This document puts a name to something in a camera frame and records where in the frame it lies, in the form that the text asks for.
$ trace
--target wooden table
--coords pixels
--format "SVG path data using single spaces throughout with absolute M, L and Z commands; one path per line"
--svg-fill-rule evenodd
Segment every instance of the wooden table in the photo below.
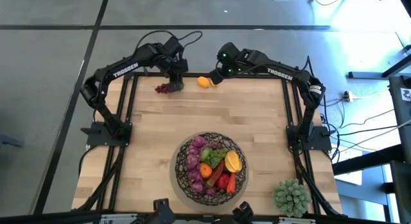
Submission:
M 293 157 L 287 150 L 288 121 L 281 80 L 230 79 L 217 87 L 203 89 L 197 85 L 196 78 L 184 78 L 183 91 L 156 93 L 154 88 L 166 81 L 163 77 L 138 79 L 131 118 L 134 127 L 125 151 L 115 210 L 152 212 L 153 200 L 168 198 L 174 213 L 198 213 L 186 207 L 171 188 L 170 159 L 186 137 L 213 131 L 236 141 L 249 165 L 248 185 L 237 205 L 247 201 L 255 215 L 280 215 L 272 202 L 272 191 L 279 182 L 295 178 Z M 118 79 L 110 84 L 106 100 L 112 112 L 116 111 L 122 82 Z M 288 92 L 293 121 L 297 123 L 290 84 Z M 318 113 L 315 124 L 321 124 Z M 107 149 L 98 147 L 84 159 L 73 208 L 81 206 L 99 184 Z M 317 187 L 334 209 L 341 212 L 329 159 L 321 151 L 310 151 L 310 155 Z M 110 191 L 111 185 L 103 207 L 108 207 Z M 229 214 L 232 209 L 222 213 Z

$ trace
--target metal bracket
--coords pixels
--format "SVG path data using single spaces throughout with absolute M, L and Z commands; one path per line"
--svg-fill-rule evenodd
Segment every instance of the metal bracket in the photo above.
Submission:
M 137 219 L 136 214 L 106 214 L 101 215 L 101 220 L 99 224 L 109 224 L 113 223 L 133 223 Z
M 311 131 L 310 139 L 307 143 L 295 142 L 295 134 L 297 133 L 298 126 L 292 125 L 286 127 L 288 146 L 292 150 L 330 150 L 331 142 L 327 135 L 328 130 L 323 126 L 314 126 Z
M 279 218 L 280 223 L 292 223 L 292 224 L 315 224 L 315 220 L 307 220 L 302 218 Z
M 123 135 L 120 138 L 113 138 L 104 122 L 93 122 L 90 128 L 82 128 L 82 131 L 89 136 L 87 145 L 90 146 L 128 146 L 132 127 L 132 123 L 123 123 Z

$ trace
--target table leg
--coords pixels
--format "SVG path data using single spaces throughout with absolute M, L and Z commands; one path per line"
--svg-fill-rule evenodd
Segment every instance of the table leg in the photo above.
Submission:
M 337 164 L 333 164 L 334 175 L 341 175 L 344 173 L 355 172 L 362 169 L 388 164 L 391 160 L 400 162 L 404 161 L 404 155 L 402 154 L 403 151 L 401 148 L 401 145 L 397 144 L 380 151 L 375 151 L 360 157 L 355 157 Z

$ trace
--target metal stand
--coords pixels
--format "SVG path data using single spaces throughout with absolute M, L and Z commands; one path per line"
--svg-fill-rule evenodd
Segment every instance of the metal stand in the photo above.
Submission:
M 404 161 L 402 145 L 397 144 L 378 152 L 375 151 L 373 153 L 368 153 L 360 157 L 355 157 L 339 163 L 335 163 L 333 164 L 334 175 L 337 176 L 344 173 L 351 173 L 375 166 L 382 166 L 384 164 L 389 164 L 392 160 L 399 162 Z
M 398 63 L 396 63 L 394 66 L 390 67 L 388 70 L 386 70 L 383 73 L 349 72 L 348 78 L 368 79 L 368 80 L 388 80 L 391 76 L 396 76 L 397 73 L 404 70 L 410 65 L 411 65 L 411 55 L 408 55 L 407 57 L 400 60 Z M 401 74 L 398 74 L 398 76 L 399 75 L 411 77 L 411 74 L 408 74 L 408 73 L 401 73 Z
M 310 141 L 308 143 L 295 143 L 295 134 L 298 126 L 287 126 L 288 145 L 293 150 L 330 150 L 331 142 L 329 136 L 324 135 L 328 133 L 328 129 L 323 126 L 315 126 L 311 131 Z
M 87 144 L 89 146 L 128 146 L 131 136 L 132 123 L 123 123 L 121 137 L 114 138 L 104 122 L 93 122 L 90 128 L 82 128 L 82 132 L 87 134 Z

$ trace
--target green succulent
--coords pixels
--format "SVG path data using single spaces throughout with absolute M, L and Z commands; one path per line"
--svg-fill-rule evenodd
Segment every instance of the green succulent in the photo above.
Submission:
M 288 217 L 301 218 L 312 202 L 308 191 L 297 179 L 280 182 L 272 193 L 274 205 Z

